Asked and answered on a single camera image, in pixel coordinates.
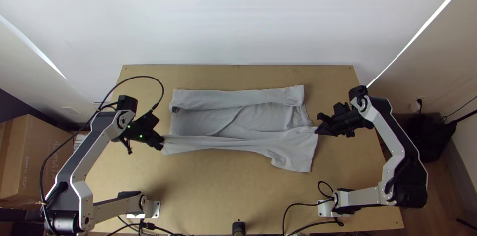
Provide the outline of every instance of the wooden table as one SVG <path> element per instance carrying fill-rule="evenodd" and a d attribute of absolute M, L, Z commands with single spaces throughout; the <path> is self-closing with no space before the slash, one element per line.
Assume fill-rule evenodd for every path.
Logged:
<path fill-rule="evenodd" d="M 333 114 L 333 105 L 348 101 L 348 91 L 359 85 L 352 66 L 126 65 L 119 80 L 137 75 L 154 76 L 165 86 L 164 99 L 154 111 L 160 118 L 155 128 L 159 134 L 169 132 L 173 89 L 246 90 L 304 84 L 307 111 L 317 125 L 317 113 Z M 120 86 L 112 100 L 120 94 L 138 99 L 137 115 L 141 116 L 159 98 L 160 86 L 150 79 L 134 79 Z M 159 218 L 150 222 L 185 234 L 230 234 L 232 222 L 238 219 L 246 222 L 249 234 L 280 234 L 289 204 L 323 199 L 318 181 L 335 189 L 375 186 L 385 163 L 376 132 L 367 129 L 356 130 L 354 138 L 319 136 L 310 173 L 278 169 L 269 158 L 252 152 L 201 150 L 164 156 L 145 144 L 133 142 L 132 147 L 131 155 L 119 143 L 106 147 L 87 178 L 94 200 L 141 190 L 150 199 L 161 200 Z M 285 227 L 291 232 L 326 220 L 318 217 L 316 207 L 295 206 L 287 214 Z M 304 232 L 403 228 L 398 207 L 365 208 L 341 220 L 344 227 L 326 224 Z M 111 232 L 122 225 L 113 218 L 94 230 Z"/>

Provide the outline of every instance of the power cord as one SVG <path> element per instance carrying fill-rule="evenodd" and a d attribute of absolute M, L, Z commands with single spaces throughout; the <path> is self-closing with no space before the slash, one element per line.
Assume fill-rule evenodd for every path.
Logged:
<path fill-rule="evenodd" d="M 121 217 L 118 217 L 119 220 L 121 220 L 121 222 L 123 222 L 125 225 L 129 225 L 129 223 L 127 223 L 126 221 L 124 221 L 124 219 L 122 219 Z M 139 221 L 139 224 L 142 224 L 144 222 L 144 219 L 141 218 L 141 221 Z M 149 233 L 146 233 L 142 230 L 142 227 L 141 225 L 139 225 L 139 229 L 133 227 L 133 225 L 130 225 L 129 226 L 130 229 L 134 230 L 135 232 L 137 232 L 139 235 L 146 235 L 146 236 L 157 236 L 157 234 L 149 234 Z"/>
<path fill-rule="evenodd" d="M 121 222 L 123 222 L 124 224 L 129 225 L 132 230 L 134 230 L 134 231 L 136 231 L 136 232 L 138 232 L 138 233 L 140 233 L 140 234 L 143 234 L 143 235 L 156 236 L 156 235 L 153 235 L 153 234 L 149 234 L 149 233 L 145 233 L 145 232 L 140 231 L 142 228 L 146 228 L 146 229 L 148 229 L 148 230 L 160 230 L 160 231 L 165 232 L 165 233 L 167 233 L 167 234 L 169 234 L 169 235 L 172 235 L 172 236 L 186 236 L 186 235 L 184 235 L 184 234 L 182 234 L 182 233 L 173 233 L 173 232 L 171 232 L 171 231 L 169 231 L 169 230 L 166 230 L 166 229 L 164 229 L 164 228 L 158 227 L 158 226 L 156 226 L 154 223 L 150 223 L 150 222 L 139 222 L 139 223 L 137 223 L 137 224 L 134 224 L 134 223 L 133 223 L 133 224 L 129 224 L 129 223 L 127 223 L 126 221 L 124 221 L 121 217 L 118 217 L 118 218 L 119 218 L 119 220 L 121 220 Z"/>
<path fill-rule="evenodd" d="M 461 110 L 463 107 L 465 107 L 466 105 L 468 105 L 470 102 L 474 101 L 476 98 L 477 98 L 477 95 L 474 96 L 471 100 L 467 101 L 467 103 L 465 103 L 465 104 L 463 104 L 461 107 L 459 107 L 456 111 L 452 112 L 451 114 L 449 114 L 449 115 L 447 115 L 447 116 L 443 116 L 443 117 L 441 118 L 441 122 L 445 122 L 448 117 L 452 116 L 454 113 L 456 113 L 457 111 Z"/>
<path fill-rule="evenodd" d="M 125 228 L 127 228 L 127 227 L 130 227 L 130 226 L 133 226 L 133 225 L 139 225 L 139 223 L 126 224 L 126 225 L 120 227 L 119 229 L 117 229 L 117 230 L 115 230 L 115 231 L 113 231 L 113 232 L 107 234 L 106 236 L 111 236 L 111 235 L 117 233 L 118 231 L 123 230 L 123 229 L 125 229 Z"/>
<path fill-rule="evenodd" d="M 53 156 L 61 147 L 63 147 L 66 143 L 68 143 L 71 139 L 73 139 L 75 136 L 77 136 L 81 131 L 83 131 L 87 126 L 88 124 L 91 123 L 91 121 L 94 119 L 94 117 L 99 113 L 101 112 L 104 108 L 107 108 L 107 107 L 112 107 L 113 105 L 117 104 L 117 102 L 114 102 L 114 103 L 111 103 L 111 104 L 108 104 L 108 105 L 104 105 L 104 103 L 106 102 L 106 100 L 108 99 L 108 97 L 111 95 L 111 93 L 118 87 L 120 86 L 121 84 L 129 81 L 129 80 L 132 80 L 132 79 L 137 79 L 137 78 L 148 78 L 148 79 L 154 79 L 155 81 L 159 82 L 160 86 L 161 86 L 161 89 L 162 89 L 162 93 L 160 95 L 160 98 L 159 100 L 157 101 L 157 103 L 155 103 L 151 109 L 150 109 L 150 112 L 154 111 L 157 106 L 159 105 L 159 103 L 162 101 L 162 98 L 164 97 L 164 85 L 162 85 L 162 82 L 160 80 L 158 80 L 157 78 L 155 77 L 151 77 L 151 76 L 134 76 L 134 77 L 130 77 L 130 78 L 127 78 L 121 82 L 119 82 L 118 84 L 116 84 L 109 92 L 108 94 L 105 96 L 105 98 L 103 99 L 103 101 L 101 102 L 101 104 L 99 105 L 97 111 L 89 118 L 89 120 L 85 123 L 85 125 L 83 125 L 76 133 L 74 133 L 73 135 L 71 135 L 68 139 L 66 139 L 66 141 L 64 141 L 63 143 L 61 143 L 59 146 L 57 146 L 50 154 L 48 154 L 48 156 L 46 157 L 46 159 L 43 161 L 43 163 L 41 164 L 41 168 L 40 168 L 40 180 L 39 180 L 39 184 L 40 184 L 40 203 L 41 203 L 41 209 L 40 209 L 40 212 L 43 213 L 43 215 L 45 216 L 45 220 L 46 220 L 46 223 L 47 223 L 47 226 L 48 226 L 48 229 L 54 234 L 54 235 L 58 235 L 58 233 L 56 232 L 56 230 L 54 229 L 54 227 L 52 226 L 51 224 L 51 220 L 49 219 L 48 217 L 48 212 L 46 211 L 46 206 L 48 205 L 48 202 L 51 201 L 54 196 L 56 196 L 58 194 L 58 190 L 54 189 L 50 195 L 50 198 L 46 199 L 45 198 L 45 193 L 43 191 L 43 172 L 45 170 L 45 165 L 46 163 L 48 162 L 48 160 L 51 158 L 51 156 Z"/>

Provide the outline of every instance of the white wall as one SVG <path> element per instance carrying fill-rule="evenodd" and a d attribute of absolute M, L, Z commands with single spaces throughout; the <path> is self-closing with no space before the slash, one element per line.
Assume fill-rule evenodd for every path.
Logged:
<path fill-rule="evenodd" d="M 477 95 L 477 0 L 453 0 L 369 88 L 389 99 L 393 112 L 410 112 L 420 96 L 423 112 L 452 113 Z M 449 118 L 477 108 L 477 101 Z M 477 116 L 457 125 L 452 137 L 477 189 Z"/>
<path fill-rule="evenodd" d="M 86 98 L 2 24 L 0 60 L 0 88 L 30 106 L 65 122 L 86 121 L 94 112 Z M 61 108 L 65 105 L 82 111 L 69 114 Z"/>
<path fill-rule="evenodd" d="M 456 104 L 452 109 L 447 109 L 445 114 L 452 113 L 455 109 L 459 108 L 464 103 Z M 465 108 L 458 113 L 449 117 L 449 121 L 457 119 L 470 113 L 474 109 L 477 109 L 477 100 L 469 103 Z M 472 184 L 477 191 L 477 115 L 469 117 L 457 124 L 456 132 L 452 137 L 454 144 L 461 155 L 462 161 L 466 166 L 467 172 L 471 178 Z"/>
<path fill-rule="evenodd" d="M 76 110 L 86 116 L 122 64 L 352 64 L 367 84 L 443 1 L 0 0 L 0 14 L 84 96 L 88 103 Z M 13 58 L 1 49 L 0 56 Z M 28 89 L 50 100 L 71 91 Z"/>

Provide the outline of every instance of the floor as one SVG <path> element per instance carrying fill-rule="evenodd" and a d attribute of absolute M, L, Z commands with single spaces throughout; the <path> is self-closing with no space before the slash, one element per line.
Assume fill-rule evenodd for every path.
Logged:
<path fill-rule="evenodd" d="M 446 160 L 441 157 L 424 166 L 429 174 L 427 205 L 422 209 L 401 209 L 405 229 L 367 233 L 372 236 L 477 235 L 477 231 L 455 221 L 456 218 L 465 220 L 466 216 Z"/>

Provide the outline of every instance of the electrical outlet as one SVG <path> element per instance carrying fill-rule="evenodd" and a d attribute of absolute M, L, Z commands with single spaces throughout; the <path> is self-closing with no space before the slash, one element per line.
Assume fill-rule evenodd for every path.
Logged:
<path fill-rule="evenodd" d="M 77 112 L 76 110 L 72 109 L 69 106 L 63 106 L 62 109 L 66 110 L 68 113 L 70 113 L 72 115 L 78 115 L 79 114 L 79 112 Z"/>

